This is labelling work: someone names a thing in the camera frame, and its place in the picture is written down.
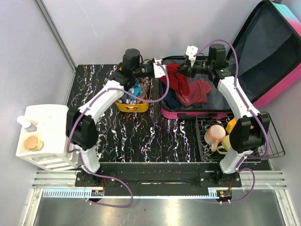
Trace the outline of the colourful patterned cloth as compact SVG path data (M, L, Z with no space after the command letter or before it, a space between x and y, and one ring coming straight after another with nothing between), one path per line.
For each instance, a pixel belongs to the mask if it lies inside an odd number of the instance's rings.
M151 79L137 78L132 88L128 90L132 95L141 99L148 99L150 96ZM143 101L136 99L128 94L124 94L117 100L120 104L136 105L141 104Z

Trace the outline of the pink ribbed garment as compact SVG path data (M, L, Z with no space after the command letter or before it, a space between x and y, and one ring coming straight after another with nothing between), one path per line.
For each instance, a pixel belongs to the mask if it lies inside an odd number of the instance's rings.
M212 87L208 81L199 79L189 84L189 90L188 95L176 93L178 100L185 107L193 104L206 104L208 101L207 94L212 91Z

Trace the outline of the orange plastic basket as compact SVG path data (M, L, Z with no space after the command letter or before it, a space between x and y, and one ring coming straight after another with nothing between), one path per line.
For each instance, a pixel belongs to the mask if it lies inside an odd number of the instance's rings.
M151 87L150 87L150 96L148 99L143 99L143 103L136 104L136 105L128 105L128 104L120 104L116 100L115 104L116 104L117 108L121 112L125 112L125 113L129 113L129 112L144 113L144 112L146 112L149 108L149 103L146 102L146 100L150 100L150 98L151 98L151 88L152 88L152 81L151 81Z

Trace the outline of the teal and pink kids suitcase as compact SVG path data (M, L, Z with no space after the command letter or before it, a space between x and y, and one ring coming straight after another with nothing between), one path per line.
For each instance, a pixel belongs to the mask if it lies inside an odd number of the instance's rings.
M262 0L247 18L232 46L238 57L238 81L248 99L259 108L268 104L301 77L301 23L284 4ZM167 119L187 119L198 113L222 113L231 109L206 74L195 74L213 87L207 104L171 109L165 101L161 112Z

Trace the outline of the white cylindrical tube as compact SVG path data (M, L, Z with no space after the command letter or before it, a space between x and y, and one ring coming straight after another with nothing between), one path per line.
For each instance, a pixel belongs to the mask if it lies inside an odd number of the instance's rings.
M37 131L37 127L23 115L17 118L17 122L28 132Z

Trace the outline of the gold lidded cosmetic jar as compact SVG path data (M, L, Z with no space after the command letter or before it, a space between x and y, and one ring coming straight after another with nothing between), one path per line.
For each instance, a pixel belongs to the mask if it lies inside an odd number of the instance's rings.
M44 146L43 141L40 140L36 136L28 137L24 141L24 147L25 147L25 149L30 150L30 151L40 151L43 148L43 146Z

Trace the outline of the red garment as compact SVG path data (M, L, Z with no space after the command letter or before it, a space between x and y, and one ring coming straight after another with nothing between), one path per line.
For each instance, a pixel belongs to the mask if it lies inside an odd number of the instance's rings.
M187 96L190 93L188 78L177 72L180 66L175 63L169 63L166 67L169 79L169 89L172 89L179 95Z

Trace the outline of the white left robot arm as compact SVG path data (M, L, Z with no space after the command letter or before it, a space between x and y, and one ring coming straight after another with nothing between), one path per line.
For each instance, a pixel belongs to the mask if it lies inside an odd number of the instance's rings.
M102 114L133 87L137 78L153 78L155 60L142 60L140 51L127 49L122 62L105 83L104 87L90 101L79 108L70 108L66 115L66 136L68 153L79 155L87 174L85 181L91 186L100 184L101 174L97 172L100 163L96 155L98 131L96 123Z

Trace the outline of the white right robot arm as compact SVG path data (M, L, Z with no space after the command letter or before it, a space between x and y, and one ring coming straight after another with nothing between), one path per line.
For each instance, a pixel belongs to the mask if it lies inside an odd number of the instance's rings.
M237 54L231 47L235 64L230 65L225 44L224 40L214 40L207 44L208 57L200 63L197 63L197 56L201 51L195 46L188 46L185 63L180 68L180 73L185 76L193 76L195 73L209 75L209 79L224 96L235 116L236 124L230 132L230 149L213 176L215 184L221 187L230 182L230 175L239 172L245 159L264 158L270 150L269 116L260 113L244 93L238 81Z

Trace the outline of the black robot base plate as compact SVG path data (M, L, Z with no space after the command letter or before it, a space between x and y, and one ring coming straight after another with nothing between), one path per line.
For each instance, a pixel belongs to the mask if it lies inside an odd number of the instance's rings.
M240 175L219 179L217 163L100 163L98 174L116 177L131 184L190 184L199 187L239 188Z

